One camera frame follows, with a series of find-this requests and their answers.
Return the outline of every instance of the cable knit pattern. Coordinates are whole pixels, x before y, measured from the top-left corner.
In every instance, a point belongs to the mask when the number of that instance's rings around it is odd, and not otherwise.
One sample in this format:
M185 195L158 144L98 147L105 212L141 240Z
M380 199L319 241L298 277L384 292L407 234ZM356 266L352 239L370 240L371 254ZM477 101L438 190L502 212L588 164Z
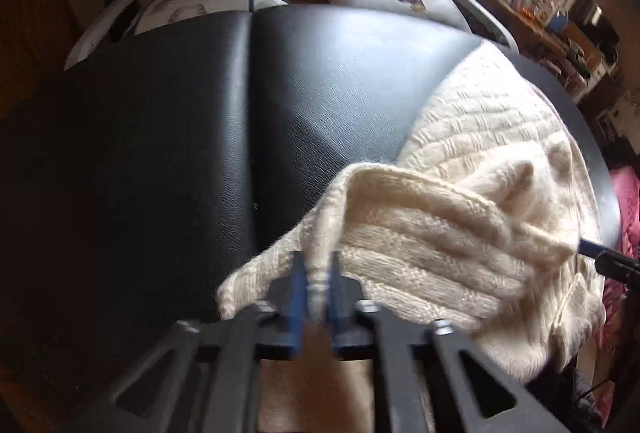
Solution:
M368 297L409 320L448 318L527 381L550 357L564 366L604 320L603 279L575 254L579 236L599 239L580 151L548 100L484 43L441 84L395 166L345 168L299 225L223 283L218 304L230 318L264 296L301 249L320 317L337 249Z

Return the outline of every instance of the pink fabric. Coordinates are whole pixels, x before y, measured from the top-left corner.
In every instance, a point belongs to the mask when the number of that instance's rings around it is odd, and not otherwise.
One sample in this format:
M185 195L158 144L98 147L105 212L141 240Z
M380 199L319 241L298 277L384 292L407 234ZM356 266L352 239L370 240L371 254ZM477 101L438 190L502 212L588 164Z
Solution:
M622 220L622 243L620 251L626 256L638 256L638 242L640 241L640 180L631 166L626 166L610 173L613 188L620 204L620 218ZM598 331L598 358L613 359L616 347L620 342L621 305L620 297L625 293L625 286L613 279L607 278L604 284L602 302L607 312L607 320ZM607 423L613 398L613 384L596 399L596 406L602 415L604 424Z

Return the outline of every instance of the sofa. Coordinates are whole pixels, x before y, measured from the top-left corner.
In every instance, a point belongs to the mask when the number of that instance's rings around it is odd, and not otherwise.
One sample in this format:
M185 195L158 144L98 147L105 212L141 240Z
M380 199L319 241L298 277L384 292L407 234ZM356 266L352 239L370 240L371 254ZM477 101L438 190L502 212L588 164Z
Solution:
M0 121L2 322L47 352L36 364L49 382L90 396L175 320L216 319L220 282L341 168L394 161L481 41L398 14L287 6L99 48ZM577 140L615 246L618 201L580 112L549 72L500 49Z

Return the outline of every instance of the wooden floor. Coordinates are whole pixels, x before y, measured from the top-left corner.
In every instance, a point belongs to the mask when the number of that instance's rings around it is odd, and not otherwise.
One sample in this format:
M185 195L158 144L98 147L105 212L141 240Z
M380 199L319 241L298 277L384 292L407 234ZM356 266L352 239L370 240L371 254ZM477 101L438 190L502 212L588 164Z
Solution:
M67 0L0 0L0 119L62 72L79 38ZM54 388L38 381L26 366L38 348L28 327L0 315L0 395L26 433L53 433L66 420Z

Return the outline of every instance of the black metal bracket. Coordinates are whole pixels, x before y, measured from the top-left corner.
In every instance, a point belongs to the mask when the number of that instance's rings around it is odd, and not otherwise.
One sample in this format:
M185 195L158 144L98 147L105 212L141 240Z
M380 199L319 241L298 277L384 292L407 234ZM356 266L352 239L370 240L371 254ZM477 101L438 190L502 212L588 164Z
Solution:
M438 431L548 432L564 428L446 320L418 324L364 298L334 257L327 321L335 355L371 359L376 433L427 433L428 390ZM293 358L306 317L302 253L267 301L234 319L178 321L68 433L254 433L262 359Z
M578 253L595 259L596 271L608 278L624 283L628 288L640 289L640 262L618 251L581 239Z

